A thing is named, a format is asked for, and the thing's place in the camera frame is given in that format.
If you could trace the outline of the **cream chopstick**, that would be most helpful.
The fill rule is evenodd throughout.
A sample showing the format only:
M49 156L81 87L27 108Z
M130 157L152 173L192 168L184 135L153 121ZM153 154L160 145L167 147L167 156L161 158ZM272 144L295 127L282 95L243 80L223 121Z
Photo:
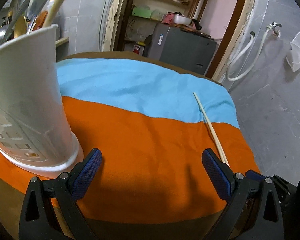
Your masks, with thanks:
M52 5L51 9L49 10L47 17L44 21L43 28L47 28L52 24L57 12L59 11L59 9L64 1L65 0L55 0L54 1L53 5Z
M221 145L221 142L220 142L220 140L219 140L219 138L218 138L218 136L217 136L217 133L215 132L215 129L214 129L214 127L213 127L213 125L212 125L210 119L208 118L207 113L206 113L206 111L204 110L204 107L203 107L203 105L202 105L202 103L201 103L201 101L200 101L198 95L197 95L195 92L193 93L193 95L194 95L194 97L195 97L196 102L198 103L198 106L199 106L200 111L202 112L202 114L203 114L203 116L204 116L204 119L205 119L206 122L207 122L207 126L208 126L209 131L210 131L210 133L211 133L211 135L212 135L212 138L213 138L213 140L214 140L214 142L215 142L215 145L216 145L216 147L217 147L217 150L218 150L218 153L219 153L219 156L220 156L221 161L222 161L223 163L227 164L228 166L230 166L230 164L229 164L229 162L228 162L228 159L227 159L227 157L226 157L226 155L225 155L225 152L224 152L224 150L223 150L223 147L222 147L222 145Z

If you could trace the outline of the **white plastic utensil holder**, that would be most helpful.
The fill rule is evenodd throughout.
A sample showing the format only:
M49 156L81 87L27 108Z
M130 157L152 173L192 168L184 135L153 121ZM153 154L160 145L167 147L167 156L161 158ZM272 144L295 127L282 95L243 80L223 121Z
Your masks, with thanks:
M49 178L83 160L62 103L55 35L51 25L0 45L0 153Z

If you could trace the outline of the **striped colourful table cloth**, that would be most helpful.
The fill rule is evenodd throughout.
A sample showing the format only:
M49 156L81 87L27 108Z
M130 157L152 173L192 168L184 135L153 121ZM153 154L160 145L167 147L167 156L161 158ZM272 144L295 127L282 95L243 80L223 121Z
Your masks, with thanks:
M77 205L80 239L203 239L224 209L202 165L216 149L230 167L257 170L221 85L176 68L74 55L53 65L71 130L102 163Z

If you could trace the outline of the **red fire extinguisher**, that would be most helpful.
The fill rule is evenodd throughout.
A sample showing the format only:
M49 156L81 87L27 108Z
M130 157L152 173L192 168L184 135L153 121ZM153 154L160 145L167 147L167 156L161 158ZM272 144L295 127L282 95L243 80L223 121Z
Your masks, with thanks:
M136 44L134 44L133 52L142 56L145 46L146 45L143 42L136 42Z

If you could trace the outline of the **gold spoon in holder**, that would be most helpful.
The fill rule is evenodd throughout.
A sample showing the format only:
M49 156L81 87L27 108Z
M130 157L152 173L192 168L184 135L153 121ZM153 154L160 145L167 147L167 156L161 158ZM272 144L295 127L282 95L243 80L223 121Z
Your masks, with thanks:
M21 35L27 33L27 20L24 15L21 15L14 26L14 38L18 38Z

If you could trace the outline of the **white bowl on cabinet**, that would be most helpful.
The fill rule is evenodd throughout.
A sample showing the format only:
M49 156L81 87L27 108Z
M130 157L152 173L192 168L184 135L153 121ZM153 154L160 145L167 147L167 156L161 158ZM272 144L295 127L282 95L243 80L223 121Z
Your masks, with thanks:
M178 25L190 25L192 22L191 18L185 17L183 15L175 14L173 17L174 24Z

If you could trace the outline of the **green box on shelf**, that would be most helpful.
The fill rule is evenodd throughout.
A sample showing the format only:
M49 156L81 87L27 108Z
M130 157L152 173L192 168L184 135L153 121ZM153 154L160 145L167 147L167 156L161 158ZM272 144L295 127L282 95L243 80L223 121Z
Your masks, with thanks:
M140 18L151 18L152 11L143 7L134 7L132 10L132 16L140 17Z

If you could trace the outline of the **cream chopstick in holder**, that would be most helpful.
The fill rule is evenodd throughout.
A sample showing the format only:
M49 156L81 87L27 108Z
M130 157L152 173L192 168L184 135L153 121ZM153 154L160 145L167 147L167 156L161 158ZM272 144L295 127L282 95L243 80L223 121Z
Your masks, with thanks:
M64 1L65 0L55 0L54 1L53 5L52 5L51 9L49 10L47 17L44 21L43 28L47 28L52 24L57 12L59 11L59 9Z

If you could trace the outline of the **wooden shelf unit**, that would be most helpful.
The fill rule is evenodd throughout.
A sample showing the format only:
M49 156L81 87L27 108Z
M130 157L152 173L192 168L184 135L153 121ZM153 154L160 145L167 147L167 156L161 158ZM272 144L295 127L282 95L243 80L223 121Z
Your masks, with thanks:
M124 43L143 42L153 34L156 25L161 23L169 12L185 15L188 13L191 3L192 0L128 0L122 20L125 27ZM151 18L132 16L134 7L150 9L152 11Z

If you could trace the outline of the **white mesh bag on wall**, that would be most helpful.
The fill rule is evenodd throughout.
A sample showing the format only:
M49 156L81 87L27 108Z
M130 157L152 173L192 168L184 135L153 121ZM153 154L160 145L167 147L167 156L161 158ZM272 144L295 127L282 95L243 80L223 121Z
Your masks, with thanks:
M290 50L286 55L286 61L292 72L296 72L300 69L300 31L290 42Z

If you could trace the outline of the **wall water tap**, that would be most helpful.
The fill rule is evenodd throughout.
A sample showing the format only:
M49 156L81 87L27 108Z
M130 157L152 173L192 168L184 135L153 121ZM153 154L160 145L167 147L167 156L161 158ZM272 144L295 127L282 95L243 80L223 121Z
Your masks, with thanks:
M281 27L282 27L281 24L278 24L277 22L274 21L271 24L267 25L267 30L272 31L274 36L279 37L281 33L278 30L278 28Z

